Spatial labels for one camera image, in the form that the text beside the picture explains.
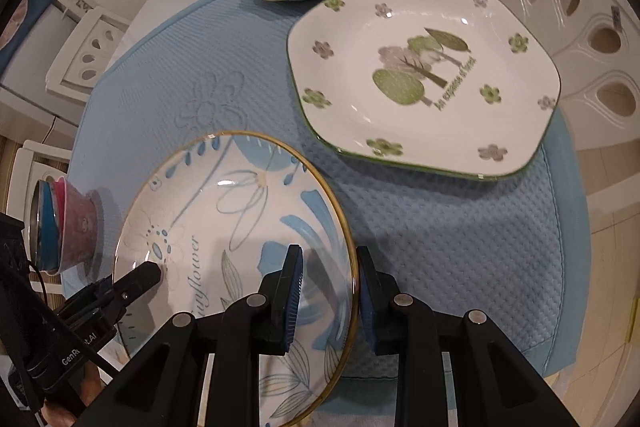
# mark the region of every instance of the blue fabric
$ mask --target blue fabric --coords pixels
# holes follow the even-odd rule
[[[68,174],[93,191],[100,253],[63,274],[65,293],[110,274],[128,208],[165,158],[201,135],[248,129],[290,144],[322,172],[356,242],[401,290],[437,311],[483,309],[541,373],[573,363],[590,233],[561,114],[529,168],[496,183],[340,156],[306,126],[287,64],[287,33],[317,2],[201,0],[102,76]],[[359,335],[344,374],[393,378],[396,366]]]
[[[53,0],[27,0],[27,13],[22,23],[7,44],[0,48],[0,84],[2,83],[1,77],[4,69],[9,65],[9,62],[11,62],[12,57],[20,47],[20,44],[22,44],[22,41],[29,35],[31,28],[33,28],[34,24],[44,13],[44,10],[46,10],[52,2]]]

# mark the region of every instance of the blue bowl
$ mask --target blue bowl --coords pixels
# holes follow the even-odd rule
[[[36,190],[40,192],[38,202],[38,243],[35,265],[38,270],[55,270],[60,265],[60,232],[53,209],[51,187],[46,181],[39,181]]]

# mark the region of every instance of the tiled floor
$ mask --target tiled floor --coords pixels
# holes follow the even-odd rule
[[[578,151],[587,195],[640,171],[638,140]],[[591,219],[591,281],[577,361],[563,401],[581,427],[598,415],[616,378],[640,276],[640,204]]]

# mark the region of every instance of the finger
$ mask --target finger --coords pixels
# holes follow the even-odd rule
[[[84,378],[80,384],[80,399],[88,406],[102,391],[102,380],[100,371],[93,362],[84,365]]]
[[[76,417],[61,405],[45,400],[41,409],[44,420],[51,427],[72,427]]]

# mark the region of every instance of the metal bolt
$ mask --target metal bolt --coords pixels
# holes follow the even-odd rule
[[[246,303],[251,306],[251,308],[262,306],[265,302],[267,302],[267,297],[260,293],[254,293],[246,298]]]
[[[171,323],[176,328],[183,328],[191,323],[191,315],[188,313],[178,313],[177,315],[175,315]]]
[[[473,324],[484,324],[486,322],[486,315],[480,310],[472,310],[469,312],[469,320]]]
[[[394,302],[398,306],[411,306],[414,303],[414,298],[406,293],[399,293],[394,297]]]

